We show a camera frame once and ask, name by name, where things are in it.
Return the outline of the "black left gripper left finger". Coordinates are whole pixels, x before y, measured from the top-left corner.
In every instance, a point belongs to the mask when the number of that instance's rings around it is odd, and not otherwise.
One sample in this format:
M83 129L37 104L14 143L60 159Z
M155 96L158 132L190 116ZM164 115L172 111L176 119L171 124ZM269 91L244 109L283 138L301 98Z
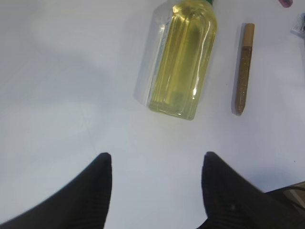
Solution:
M2 229L102 229L112 193L112 158L100 153L48 199L1 224Z

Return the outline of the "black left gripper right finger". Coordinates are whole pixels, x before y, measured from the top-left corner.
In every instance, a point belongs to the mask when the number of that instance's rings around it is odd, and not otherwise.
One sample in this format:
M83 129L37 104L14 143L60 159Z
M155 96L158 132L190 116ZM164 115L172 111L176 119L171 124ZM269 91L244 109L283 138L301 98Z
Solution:
M207 220L201 229L303 229L305 208L285 197L287 186L264 193L244 179L215 152L202 167L202 194Z

